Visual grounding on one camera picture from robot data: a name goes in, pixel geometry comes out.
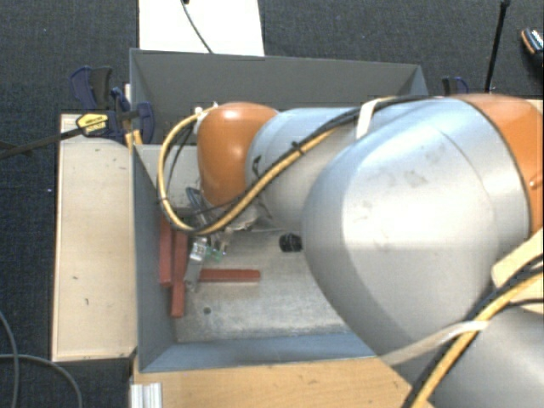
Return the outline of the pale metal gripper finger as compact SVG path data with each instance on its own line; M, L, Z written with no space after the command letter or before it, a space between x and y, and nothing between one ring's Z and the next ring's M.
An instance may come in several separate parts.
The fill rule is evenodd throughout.
M193 292L198 285L200 273L207 257L207 238L196 237L190 249L184 274L185 287Z

